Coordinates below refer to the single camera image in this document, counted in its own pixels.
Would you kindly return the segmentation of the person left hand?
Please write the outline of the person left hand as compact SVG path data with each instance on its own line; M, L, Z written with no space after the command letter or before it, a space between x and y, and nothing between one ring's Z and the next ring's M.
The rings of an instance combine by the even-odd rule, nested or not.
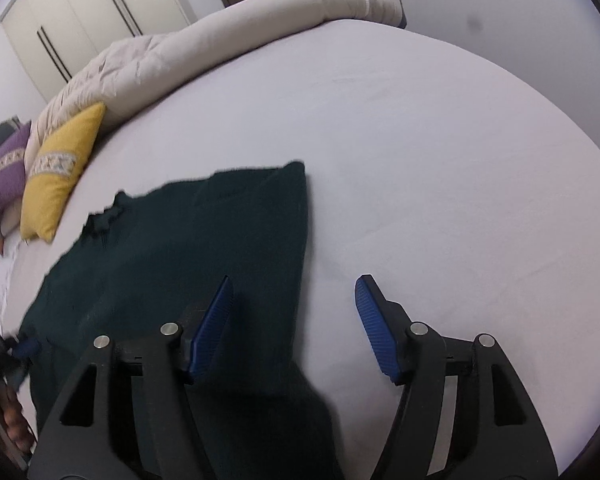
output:
M10 387L6 387L4 392L0 393L0 423L9 439L21 452L30 451L35 437L29 428L27 419L22 414L22 406L15 390Z

